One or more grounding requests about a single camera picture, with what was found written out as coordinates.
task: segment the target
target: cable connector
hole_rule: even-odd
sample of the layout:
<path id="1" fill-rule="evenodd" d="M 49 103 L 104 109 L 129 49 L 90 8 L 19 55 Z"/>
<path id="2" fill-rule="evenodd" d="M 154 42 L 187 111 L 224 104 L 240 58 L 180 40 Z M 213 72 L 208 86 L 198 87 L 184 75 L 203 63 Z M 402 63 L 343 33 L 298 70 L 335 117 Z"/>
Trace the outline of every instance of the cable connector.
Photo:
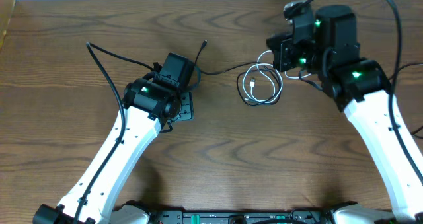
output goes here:
<path id="1" fill-rule="evenodd" d="M 253 88 L 256 85 L 256 79 L 255 78 L 251 78 L 250 80 L 250 87 Z"/>

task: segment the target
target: green tape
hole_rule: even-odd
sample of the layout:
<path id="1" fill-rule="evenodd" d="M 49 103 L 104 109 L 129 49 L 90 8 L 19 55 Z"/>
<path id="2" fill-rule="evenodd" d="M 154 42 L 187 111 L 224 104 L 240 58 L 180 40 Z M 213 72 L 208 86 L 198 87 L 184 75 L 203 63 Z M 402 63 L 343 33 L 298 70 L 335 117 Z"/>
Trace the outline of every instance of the green tape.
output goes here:
<path id="1" fill-rule="evenodd" d="M 200 224 L 200 215 L 191 215 L 191 224 Z"/>
<path id="2" fill-rule="evenodd" d="M 285 219 L 284 215 L 278 215 L 276 216 L 276 219 Z"/>

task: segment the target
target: green light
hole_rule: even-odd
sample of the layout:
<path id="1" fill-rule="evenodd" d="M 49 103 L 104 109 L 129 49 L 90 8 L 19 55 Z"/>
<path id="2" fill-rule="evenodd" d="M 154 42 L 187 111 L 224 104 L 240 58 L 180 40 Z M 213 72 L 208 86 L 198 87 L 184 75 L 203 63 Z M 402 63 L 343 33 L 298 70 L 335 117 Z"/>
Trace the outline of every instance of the green light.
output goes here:
<path id="1" fill-rule="evenodd" d="M 319 19 L 317 19 L 316 22 L 315 22 L 315 25 L 316 25 L 317 28 L 320 27 L 320 23 L 322 23 L 322 22 Z"/>
<path id="2" fill-rule="evenodd" d="M 362 76 L 362 74 L 360 72 L 353 71 L 352 76 L 357 79 L 358 77 Z"/>

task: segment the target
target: brown wooden surface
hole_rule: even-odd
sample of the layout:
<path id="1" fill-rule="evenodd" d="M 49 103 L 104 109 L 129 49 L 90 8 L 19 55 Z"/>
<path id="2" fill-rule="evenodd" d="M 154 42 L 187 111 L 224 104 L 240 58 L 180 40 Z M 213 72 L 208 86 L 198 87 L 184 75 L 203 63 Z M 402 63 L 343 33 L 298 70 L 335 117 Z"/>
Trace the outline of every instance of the brown wooden surface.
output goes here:
<path id="1" fill-rule="evenodd" d="M 3 39 L 6 36 L 7 25 L 12 16 L 15 0 L 0 0 L 0 50 L 3 45 Z"/>
<path id="2" fill-rule="evenodd" d="M 254 61 L 267 37 L 287 30 L 282 9 L 289 1 L 18 1 L 0 52 L 0 223 L 28 223 L 40 204 L 55 206 L 109 133 L 118 108 L 87 40 L 152 64 L 169 52 L 194 59 L 206 39 L 200 66 L 215 71 Z M 423 0 L 396 2 L 403 62 L 423 61 Z M 388 6 L 383 0 L 313 6 L 334 3 L 357 12 L 362 56 L 390 75 L 396 34 Z M 147 73 L 98 56 L 120 91 Z M 249 108 L 235 89 L 241 71 L 203 76 L 194 91 L 195 120 L 176 124 L 148 147 L 117 204 L 276 210 L 356 200 L 390 207 L 363 141 L 331 99 L 284 79 L 276 106 Z M 422 73 L 401 73 L 399 106 L 410 129 L 423 122 Z"/>

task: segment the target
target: wooden table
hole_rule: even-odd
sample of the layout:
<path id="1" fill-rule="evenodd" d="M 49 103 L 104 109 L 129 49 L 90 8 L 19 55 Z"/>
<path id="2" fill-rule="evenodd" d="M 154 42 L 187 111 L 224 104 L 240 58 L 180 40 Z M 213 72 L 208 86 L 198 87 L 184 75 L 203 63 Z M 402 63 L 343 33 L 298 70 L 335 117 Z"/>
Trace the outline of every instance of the wooden table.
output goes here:
<path id="1" fill-rule="evenodd" d="M 206 39 L 199 65 L 216 71 L 256 60 L 270 35 L 288 30 L 282 9 L 290 1 L 18 1 L 0 52 L 0 223 L 28 223 L 40 204 L 55 206 L 116 119 L 115 98 L 86 41 L 152 64 L 169 52 L 194 59 Z M 395 1 L 403 62 L 423 61 L 423 0 Z M 361 55 L 390 75 L 396 34 L 389 7 L 383 0 L 317 0 L 313 8 L 335 3 L 357 13 Z M 147 73 L 98 56 L 120 91 Z M 148 147 L 116 204 L 281 210 L 356 200 L 390 208 L 366 146 L 331 99 L 284 79 L 277 105 L 250 108 L 235 89 L 242 71 L 202 77 L 195 120 L 175 124 Z M 404 70 L 397 92 L 411 130 L 423 123 L 422 73 Z"/>

